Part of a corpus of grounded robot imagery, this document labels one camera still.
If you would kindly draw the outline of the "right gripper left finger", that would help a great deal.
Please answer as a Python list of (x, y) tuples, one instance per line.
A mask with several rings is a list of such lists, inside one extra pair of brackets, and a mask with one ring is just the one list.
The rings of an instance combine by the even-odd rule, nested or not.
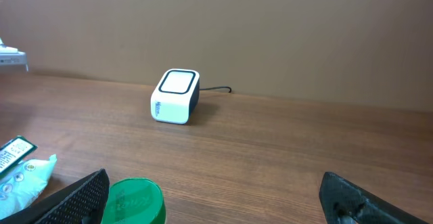
[(2, 224), (100, 224), (108, 201), (110, 180), (100, 169), (1, 220)]

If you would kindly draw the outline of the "green white gum pack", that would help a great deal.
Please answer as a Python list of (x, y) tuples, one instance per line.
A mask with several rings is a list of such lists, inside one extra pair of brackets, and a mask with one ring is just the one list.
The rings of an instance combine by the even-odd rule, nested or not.
[(38, 148), (27, 138), (18, 135), (1, 146), (1, 178), (6, 176), (19, 162)]

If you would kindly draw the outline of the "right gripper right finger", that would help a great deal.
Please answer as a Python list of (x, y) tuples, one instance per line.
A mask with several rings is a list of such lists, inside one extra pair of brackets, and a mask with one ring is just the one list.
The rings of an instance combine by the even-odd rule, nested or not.
[(331, 224), (427, 224), (333, 172), (324, 173), (319, 200)]

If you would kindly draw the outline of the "light teal sachet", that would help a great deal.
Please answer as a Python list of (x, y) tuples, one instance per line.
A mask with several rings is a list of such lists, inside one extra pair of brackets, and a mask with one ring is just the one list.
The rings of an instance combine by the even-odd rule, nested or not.
[(47, 187), (57, 155), (20, 162), (1, 180), (1, 219), (29, 207)]

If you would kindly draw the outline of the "green lid jar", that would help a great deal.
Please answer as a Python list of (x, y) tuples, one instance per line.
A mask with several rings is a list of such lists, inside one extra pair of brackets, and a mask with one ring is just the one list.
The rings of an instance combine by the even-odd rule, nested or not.
[(101, 224), (166, 224), (160, 186), (147, 178), (128, 178), (109, 188)]

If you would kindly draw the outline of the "white barcode scanner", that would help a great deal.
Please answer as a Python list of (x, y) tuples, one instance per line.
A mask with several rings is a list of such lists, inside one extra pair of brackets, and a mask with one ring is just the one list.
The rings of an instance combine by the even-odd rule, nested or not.
[(200, 74), (195, 70), (167, 70), (154, 92), (150, 105), (152, 118), (159, 122), (184, 125), (198, 104)]

